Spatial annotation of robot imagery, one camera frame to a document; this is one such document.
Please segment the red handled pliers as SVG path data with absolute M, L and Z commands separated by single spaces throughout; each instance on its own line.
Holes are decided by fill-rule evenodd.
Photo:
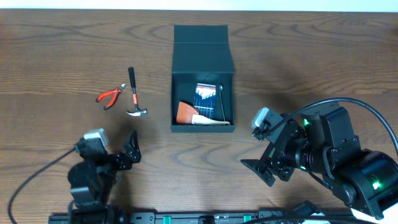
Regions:
M 104 110 L 110 109 L 117 102 L 119 95 L 123 92 L 125 87 L 126 87 L 126 84 L 123 83 L 123 84 L 121 84 L 120 86 L 118 86 L 117 88 L 115 88 L 113 90 L 106 91 L 106 92 L 100 94 L 96 98 L 96 102 L 99 103 L 100 101 L 102 101 L 106 97 L 111 96 L 111 101 L 103 107 Z

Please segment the small black claw hammer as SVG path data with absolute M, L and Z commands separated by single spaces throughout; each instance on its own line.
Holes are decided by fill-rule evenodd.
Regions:
M 129 67 L 128 68 L 128 73 L 129 73 L 129 80 L 131 84 L 131 89 L 132 89 L 132 96 L 133 96 L 133 103 L 134 103 L 134 110 L 133 111 L 126 111 L 126 114 L 129 116 L 133 117 L 139 117 L 147 114 L 147 109 L 140 109 L 138 100 L 137 100 L 137 91 L 136 91 L 136 78 L 135 78 L 135 73 L 134 73 L 134 68 Z

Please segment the silver combination wrench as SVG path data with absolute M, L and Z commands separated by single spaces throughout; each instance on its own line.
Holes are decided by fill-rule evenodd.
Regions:
M 224 106 L 223 106 L 223 97 L 222 97 L 223 85 L 219 85 L 219 99 L 220 99 L 220 106 L 223 113 L 223 120 L 226 121 Z

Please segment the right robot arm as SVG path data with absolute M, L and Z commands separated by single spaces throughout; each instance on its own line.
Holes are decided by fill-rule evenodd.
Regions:
M 397 203 L 397 163 L 380 151 L 361 148 L 348 111 L 337 102 L 290 114 L 263 108 L 251 122 L 252 135 L 269 144 L 260 159 L 241 163 L 268 186 L 289 181 L 294 170 L 309 173 L 347 207 L 377 220 Z

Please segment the blue screwdriver set case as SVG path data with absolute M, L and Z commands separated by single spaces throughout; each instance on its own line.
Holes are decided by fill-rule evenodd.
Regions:
M 216 86 L 197 83 L 193 106 L 199 115 L 213 119 L 215 116 Z

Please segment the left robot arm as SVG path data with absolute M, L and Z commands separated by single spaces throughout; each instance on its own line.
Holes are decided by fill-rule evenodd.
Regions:
M 86 133 L 74 150 L 83 162 L 68 173 L 73 202 L 68 208 L 68 223 L 129 223 L 129 215 L 117 206 L 108 204 L 119 171 L 130 170 L 141 161 L 137 131 L 123 144 L 124 151 L 110 154 L 106 150 L 108 137 L 104 129 Z

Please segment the orange scraper wooden handle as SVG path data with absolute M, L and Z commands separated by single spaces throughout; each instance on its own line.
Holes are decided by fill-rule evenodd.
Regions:
M 177 124 L 192 124 L 192 125 L 230 125 L 229 121 L 216 121 L 205 116 L 199 115 L 198 111 L 191 105 L 182 101 L 178 104 L 177 110 Z

